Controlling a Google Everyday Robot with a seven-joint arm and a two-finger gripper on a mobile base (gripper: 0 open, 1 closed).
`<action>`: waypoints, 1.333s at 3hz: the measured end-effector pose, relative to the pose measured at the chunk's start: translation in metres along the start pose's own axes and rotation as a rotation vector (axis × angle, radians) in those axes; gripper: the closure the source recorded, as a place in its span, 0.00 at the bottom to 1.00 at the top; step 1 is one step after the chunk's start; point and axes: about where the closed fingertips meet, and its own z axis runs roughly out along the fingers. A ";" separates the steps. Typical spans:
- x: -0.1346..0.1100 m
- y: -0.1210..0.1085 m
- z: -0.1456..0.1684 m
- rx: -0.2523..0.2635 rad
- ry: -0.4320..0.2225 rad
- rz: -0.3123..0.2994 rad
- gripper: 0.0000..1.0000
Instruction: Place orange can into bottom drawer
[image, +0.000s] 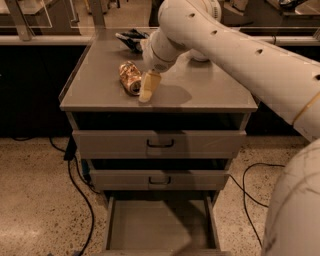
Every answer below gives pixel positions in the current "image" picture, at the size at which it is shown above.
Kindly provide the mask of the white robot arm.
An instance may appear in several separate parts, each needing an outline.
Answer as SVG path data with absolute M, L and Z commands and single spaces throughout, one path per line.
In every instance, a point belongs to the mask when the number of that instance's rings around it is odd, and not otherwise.
M 309 145 L 275 185 L 261 256 L 320 256 L 320 63 L 235 31 L 215 20 L 209 0 L 164 0 L 159 27 L 143 41 L 147 102 L 178 56 L 196 50 L 245 86 Z

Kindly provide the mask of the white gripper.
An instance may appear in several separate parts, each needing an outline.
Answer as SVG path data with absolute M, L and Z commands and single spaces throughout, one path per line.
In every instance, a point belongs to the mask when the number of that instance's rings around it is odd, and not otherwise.
M 168 71 L 178 57 L 188 48 L 169 39 L 161 28 L 153 31 L 148 39 L 140 41 L 142 57 L 147 71 L 141 79 L 139 101 L 148 102 L 161 81 L 161 75 Z

